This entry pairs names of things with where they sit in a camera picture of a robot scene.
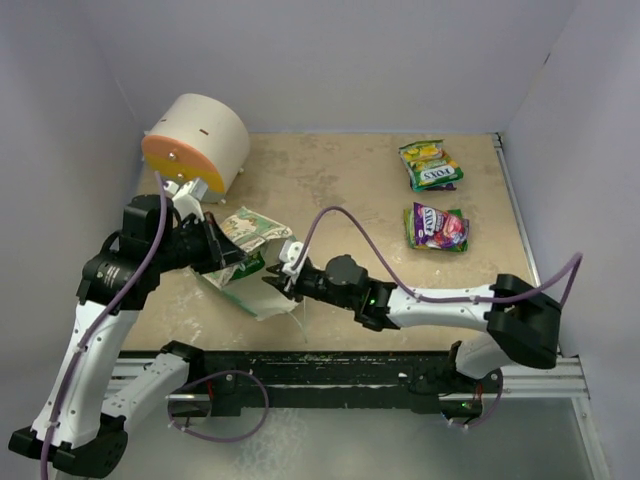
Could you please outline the green floral paper bag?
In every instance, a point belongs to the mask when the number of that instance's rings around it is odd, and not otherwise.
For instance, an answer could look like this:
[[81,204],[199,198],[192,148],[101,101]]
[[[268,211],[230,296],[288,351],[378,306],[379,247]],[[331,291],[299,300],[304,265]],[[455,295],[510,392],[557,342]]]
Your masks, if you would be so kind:
[[245,251],[247,258],[221,271],[197,273],[195,277],[257,321],[280,314],[290,316],[301,330],[302,337],[307,339],[306,317],[298,317],[294,313],[306,302],[289,300],[263,281],[267,276],[266,269],[279,262],[279,253],[286,241],[296,239],[292,229],[246,207],[227,217],[221,228]]

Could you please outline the green spring tea candy bag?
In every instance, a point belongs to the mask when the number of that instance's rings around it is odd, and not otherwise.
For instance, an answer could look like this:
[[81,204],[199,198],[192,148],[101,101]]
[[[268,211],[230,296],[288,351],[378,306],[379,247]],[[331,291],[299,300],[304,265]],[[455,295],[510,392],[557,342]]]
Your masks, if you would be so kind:
[[265,266],[265,261],[260,252],[250,255],[245,261],[240,263],[233,274],[233,278],[244,278],[259,272]]

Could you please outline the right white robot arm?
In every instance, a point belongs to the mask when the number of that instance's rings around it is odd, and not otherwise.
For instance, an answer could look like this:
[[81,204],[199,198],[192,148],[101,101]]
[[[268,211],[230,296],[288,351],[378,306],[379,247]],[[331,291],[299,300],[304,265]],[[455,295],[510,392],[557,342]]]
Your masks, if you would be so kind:
[[508,365],[549,370],[557,363],[561,305],[521,278],[500,274],[491,284],[466,289],[403,287],[371,277],[349,255],[319,269],[280,262],[264,282],[286,298],[310,298],[353,313],[380,332],[422,326],[475,331],[451,350],[455,372],[479,380]]

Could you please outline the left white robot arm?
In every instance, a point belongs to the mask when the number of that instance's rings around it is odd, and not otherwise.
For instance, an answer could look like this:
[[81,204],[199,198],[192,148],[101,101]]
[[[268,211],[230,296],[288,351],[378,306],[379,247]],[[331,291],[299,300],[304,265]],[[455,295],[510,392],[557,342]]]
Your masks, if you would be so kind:
[[122,226],[83,267],[72,335],[49,398],[34,422],[12,433],[10,451],[71,476],[107,477],[129,434],[167,395],[204,371],[203,350],[171,341],[119,393],[107,389],[122,344],[163,273],[212,273],[246,252],[199,201],[162,194],[134,197]]

